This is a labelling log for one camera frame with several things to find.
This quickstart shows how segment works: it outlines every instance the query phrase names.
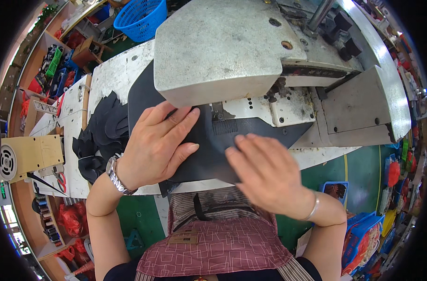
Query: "red-handled scissors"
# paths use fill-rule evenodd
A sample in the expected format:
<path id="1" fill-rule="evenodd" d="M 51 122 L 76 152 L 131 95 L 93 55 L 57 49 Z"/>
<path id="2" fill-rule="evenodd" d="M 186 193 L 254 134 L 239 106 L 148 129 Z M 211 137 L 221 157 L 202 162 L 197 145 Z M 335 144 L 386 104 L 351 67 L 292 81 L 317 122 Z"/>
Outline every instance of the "red-handled scissors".
<path id="1" fill-rule="evenodd" d="M 53 171 L 53 174 L 57 179 L 57 183 L 59 184 L 60 190 L 63 193 L 67 192 L 67 187 L 66 187 L 67 180 L 65 179 L 64 173 L 56 173 Z"/>

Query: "industrial sewing machine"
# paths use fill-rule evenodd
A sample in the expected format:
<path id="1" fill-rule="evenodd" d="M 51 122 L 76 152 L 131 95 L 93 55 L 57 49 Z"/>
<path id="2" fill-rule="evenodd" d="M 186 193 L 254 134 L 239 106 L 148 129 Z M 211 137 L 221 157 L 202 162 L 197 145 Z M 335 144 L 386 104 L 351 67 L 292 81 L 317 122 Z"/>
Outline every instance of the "industrial sewing machine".
<path id="1" fill-rule="evenodd" d="M 390 53 L 353 1 L 334 3 L 192 0 L 157 29 L 154 61 L 129 94 L 129 128 L 165 99 L 201 109 L 186 139 L 200 149 L 171 181 L 235 181 L 224 149 L 239 133 L 289 148 L 397 143 L 407 134 Z"/>

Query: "woman's right hand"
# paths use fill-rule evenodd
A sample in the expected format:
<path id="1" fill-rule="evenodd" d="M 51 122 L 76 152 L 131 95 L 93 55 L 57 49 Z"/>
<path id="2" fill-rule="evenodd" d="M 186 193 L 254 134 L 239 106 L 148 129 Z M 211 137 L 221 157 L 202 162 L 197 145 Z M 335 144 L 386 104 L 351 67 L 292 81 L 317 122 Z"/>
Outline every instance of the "woman's right hand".
<path id="1" fill-rule="evenodd" d="M 226 157 L 249 200 L 275 214 L 304 219 L 313 210 L 315 195 L 301 183 L 301 172 L 288 149 L 274 138 L 238 135 Z"/>

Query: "apron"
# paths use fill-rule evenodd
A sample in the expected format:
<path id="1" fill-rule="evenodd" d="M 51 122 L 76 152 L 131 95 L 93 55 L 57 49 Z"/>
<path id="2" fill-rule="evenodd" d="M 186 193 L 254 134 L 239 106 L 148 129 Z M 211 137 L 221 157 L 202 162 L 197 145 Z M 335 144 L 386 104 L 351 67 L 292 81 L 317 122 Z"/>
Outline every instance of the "apron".
<path id="1" fill-rule="evenodd" d="M 263 212 L 236 187 L 173 195 L 169 236 L 145 251 L 135 280 L 277 269 L 284 280 L 313 281 Z"/>

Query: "bangle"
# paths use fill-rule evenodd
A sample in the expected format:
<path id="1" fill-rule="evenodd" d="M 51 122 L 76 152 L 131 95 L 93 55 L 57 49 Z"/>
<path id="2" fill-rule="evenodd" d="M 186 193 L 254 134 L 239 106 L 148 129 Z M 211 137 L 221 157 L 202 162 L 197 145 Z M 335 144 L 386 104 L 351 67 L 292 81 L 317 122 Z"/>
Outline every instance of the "bangle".
<path id="1" fill-rule="evenodd" d="M 316 212 L 316 210 L 318 209 L 318 205 L 319 205 L 319 198 L 318 198 L 318 193 L 313 191 L 313 194 L 315 194 L 315 205 L 313 206 L 313 210 L 310 212 L 310 215 L 308 215 L 306 218 L 302 219 L 302 220 L 309 220 L 313 214 Z"/>

